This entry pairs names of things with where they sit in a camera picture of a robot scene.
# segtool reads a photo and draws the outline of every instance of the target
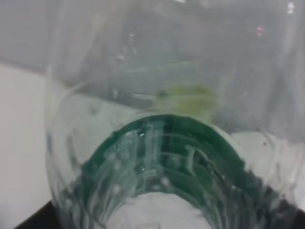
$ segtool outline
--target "white wall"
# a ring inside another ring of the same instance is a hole
[[[0,228],[12,229],[51,196],[45,171],[45,79],[0,65]]]

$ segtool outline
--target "water droplet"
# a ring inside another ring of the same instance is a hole
[[[154,129],[152,124],[147,124],[146,128],[147,128],[147,130],[153,130]]]
[[[114,170],[119,170],[121,168],[121,163],[119,161],[116,161],[114,163]]]
[[[165,97],[168,96],[168,94],[167,94],[166,91],[161,90],[161,91],[158,92],[157,96],[158,96],[159,98],[165,98]]]
[[[72,130],[72,134],[73,134],[74,136],[77,136],[79,133],[80,133],[80,132],[79,132],[79,130],[78,130],[77,128],[74,128],[74,129]]]
[[[112,90],[112,96],[114,99],[117,99],[119,97],[119,91],[116,88]]]
[[[70,200],[70,199],[66,199],[66,201],[65,201],[65,208],[67,209],[67,210],[70,210],[71,208],[72,208],[72,206],[73,206],[73,203],[72,203],[72,201]]]
[[[124,61],[125,60],[125,56],[120,54],[120,55],[117,56],[117,60]]]
[[[283,213],[278,213],[276,216],[277,216],[278,218],[283,218],[283,217],[285,216],[285,214],[283,214]]]
[[[134,41],[134,35],[133,35],[132,33],[129,33],[129,34],[128,34],[128,40],[129,40],[130,42]]]
[[[175,169],[178,169],[178,168],[180,167],[180,165],[181,165],[180,158],[177,157],[177,156],[174,156],[174,157],[173,157],[173,167],[174,167]]]
[[[129,151],[128,151],[128,150],[127,150],[126,152],[123,153],[122,158],[125,159],[125,160],[127,160],[127,159],[130,158],[130,156],[129,156]]]
[[[136,226],[135,229],[161,229],[160,223],[148,223]]]
[[[133,53],[134,55],[136,55],[136,54],[138,54],[138,50],[137,50],[135,47],[132,47],[132,53]]]
[[[75,203],[74,206],[73,206],[73,211],[72,211],[74,222],[78,222],[78,220],[81,217],[81,212],[82,212],[82,208],[80,207],[79,204]]]
[[[92,168],[93,168],[94,171],[96,171],[98,169],[98,165],[95,163],[95,164],[92,165]]]
[[[160,185],[154,185],[154,186],[153,186],[153,189],[155,189],[155,190],[160,190],[160,189],[161,189],[161,186],[160,186]]]
[[[170,185],[170,181],[169,181],[168,178],[162,177],[161,184],[163,184],[164,186],[169,186]]]
[[[100,101],[92,101],[89,104],[89,111],[92,115],[96,115],[99,110],[101,109],[101,102]]]
[[[111,153],[108,157],[108,160],[114,161],[115,160],[115,153]]]
[[[120,191],[121,191],[121,187],[120,187],[119,185],[114,185],[114,186],[113,186],[113,191],[112,191],[112,193],[113,193],[114,195],[119,194]]]
[[[126,204],[134,205],[135,204],[135,199],[133,199],[133,198],[126,198],[125,203]]]
[[[125,134],[125,136],[126,136],[126,137],[133,137],[133,134],[132,134],[132,132],[127,132],[127,133]]]
[[[47,132],[47,149],[48,152],[51,154],[52,153],[52,137],[50,133]]]
[[[202,212],[199,209],[193,209],[192,212],[195,215],[195,217],[202,217]]]
[[[76,153],[75,153],[73,137],[71,135],[69,135],[66,139],[66,147],[67,147],[68,157],[69,157],[70,163],[72,165],[72,168],[76,170],[79,167],[79,163],[77,161],[77,157],[76,157]]]
[[[123,46],[122,47],[122,53],[123,54],[127,54],[128,53],[128,47],[127,46]]]
[[[273,199],[270,204],[270,210],[277,209],[280,206],[280,199]]]

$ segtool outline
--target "clear plastic bottle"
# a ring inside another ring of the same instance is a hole
[[[65,0],[47,170],[67,229],[288,229],[305,187],[302,0]]]

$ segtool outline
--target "black surface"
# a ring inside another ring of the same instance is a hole
[[[291,229],[305,229],[305,212],[298,210]]]
[[[62,229],[51,202],[15,229]]]

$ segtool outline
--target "gray wall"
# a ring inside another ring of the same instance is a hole
[[[61,0],[0,1],[0,61],[43,72]]]

